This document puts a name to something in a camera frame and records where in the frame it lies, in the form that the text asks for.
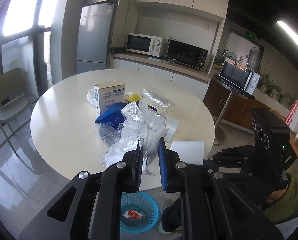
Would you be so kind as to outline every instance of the olive green clothing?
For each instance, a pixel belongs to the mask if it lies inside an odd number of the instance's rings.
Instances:
[[[274,204],[263,211],[266,217],[268,217],[273,223],[298,217],[297,170],[293,168],[292,173],[287,175],[289,185],[286,193]]]

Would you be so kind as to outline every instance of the yellow object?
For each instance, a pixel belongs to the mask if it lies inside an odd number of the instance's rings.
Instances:
[[[129,103],[131,103],[131,102],[137,102],[139,100],[141,100],[141,97],[139,97],[136,93],[132,93],[131,96],[128,99],[128,102]]]

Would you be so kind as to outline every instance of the table pole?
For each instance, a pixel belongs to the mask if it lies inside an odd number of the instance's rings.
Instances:
[[[226,135],[225,135],[224,131],[220,127],[218,127],[218,125],[219,125],[220,121],[222,120],[222,116],[224,115],[224,113],[230,103],[232,96],[233,96],[233,92],[230,91],[227,101],[226,101],[224,107],[222,108],[218,118],[215,121],[215,140],[213,143],[214,145],[221,145],[226,140]]]

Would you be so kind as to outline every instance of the white tabletop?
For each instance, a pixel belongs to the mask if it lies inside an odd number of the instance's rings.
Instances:
[[[142,95],[155,87],[175,107],[169,113],[181,121],[173,140],[205,141],[204,156],[215,138],[212,116],[206,106],[178,84],[149,73],[117,69],[81,73],[55,84],[36,103],[31,116],[31,135],[42,158],[58,173],[74,178],[80,171],[91,174],[105,170],[100,158],[105,144],[94,129],[95,109],[86,99],[88,90],[99,82],[125,79],[125,90]],[[143,175],[140,190],[161,187],[158,158],[148,167],[155,176]]]

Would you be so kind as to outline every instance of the gift bag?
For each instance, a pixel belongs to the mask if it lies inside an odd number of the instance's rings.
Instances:
[[[298,133],[298,101],[291,106],[286,118],[286,124],[288,124],[291,131]]]

